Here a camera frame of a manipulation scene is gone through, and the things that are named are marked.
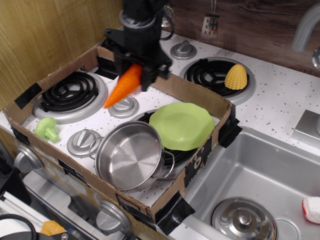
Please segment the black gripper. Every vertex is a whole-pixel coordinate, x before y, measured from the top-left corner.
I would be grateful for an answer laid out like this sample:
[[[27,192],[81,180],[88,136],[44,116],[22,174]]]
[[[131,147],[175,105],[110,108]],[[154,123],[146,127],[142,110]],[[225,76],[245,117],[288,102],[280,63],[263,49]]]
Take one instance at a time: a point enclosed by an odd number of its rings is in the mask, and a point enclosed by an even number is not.
[[[115,69],[121,77],[132,64],[142,66],[140,77],[141,90],[146,92],[157,77],[168,79],[172,60],[162,50],[160,41],[169,40],[170,33],[162,37],[163,15],[156,14],[147,22],[134,22],[127,16],[121,16],[123,29],[104,30],[104,35],[112,40],[118,50],[113,52]]]

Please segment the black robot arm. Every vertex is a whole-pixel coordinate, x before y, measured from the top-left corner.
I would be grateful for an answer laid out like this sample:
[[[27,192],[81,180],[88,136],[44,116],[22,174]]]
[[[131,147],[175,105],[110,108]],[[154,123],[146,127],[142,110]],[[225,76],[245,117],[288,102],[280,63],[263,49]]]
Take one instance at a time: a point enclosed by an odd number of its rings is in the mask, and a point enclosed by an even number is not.
[[[122,30],[107,28],[102,46],[114,54],[115,69],[122,76],[132,64],[142,67],[141,87],[147,91],[157,77],[168,79],[171,58],[163,51],[160,41],[162,21],[167,18],[168,0],[124,0],[119,20]]]

